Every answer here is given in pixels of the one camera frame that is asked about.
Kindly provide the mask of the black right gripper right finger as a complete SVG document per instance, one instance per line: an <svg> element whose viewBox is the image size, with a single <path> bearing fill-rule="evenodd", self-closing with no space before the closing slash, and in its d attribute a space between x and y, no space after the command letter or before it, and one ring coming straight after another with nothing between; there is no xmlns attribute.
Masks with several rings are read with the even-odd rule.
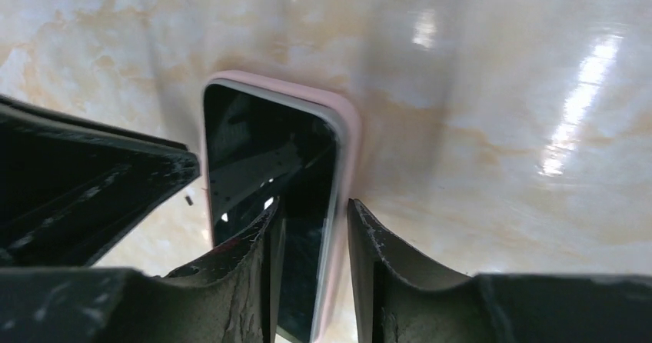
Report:
<svg viewBox="0 0 652 343"><path fill-rule="evenodd" d="M648 276L468 276L418 251L357 199L347 219L361 342L651 340Z"/></svg>

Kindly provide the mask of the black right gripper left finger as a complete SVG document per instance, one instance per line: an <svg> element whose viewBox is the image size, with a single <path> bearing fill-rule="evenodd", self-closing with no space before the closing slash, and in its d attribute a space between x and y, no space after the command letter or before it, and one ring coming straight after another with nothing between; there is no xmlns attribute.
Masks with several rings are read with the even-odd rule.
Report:
<svg viewBox="0 0 652 343"><path fill-rule="evenodd" d="M130 268L3 268L3 342L272 342L281 201L164 277Z"/></svg>

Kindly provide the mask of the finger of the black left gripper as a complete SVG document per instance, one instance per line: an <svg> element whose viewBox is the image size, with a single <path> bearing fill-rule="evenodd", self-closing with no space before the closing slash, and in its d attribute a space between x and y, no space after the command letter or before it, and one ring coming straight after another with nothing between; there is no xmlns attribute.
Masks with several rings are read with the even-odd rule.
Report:
<svg viewBox="0 0 652 343"><path fill-rule="evenodd" d="M1 98L1 264L88 267L200 174L177 142Z"/></svg>

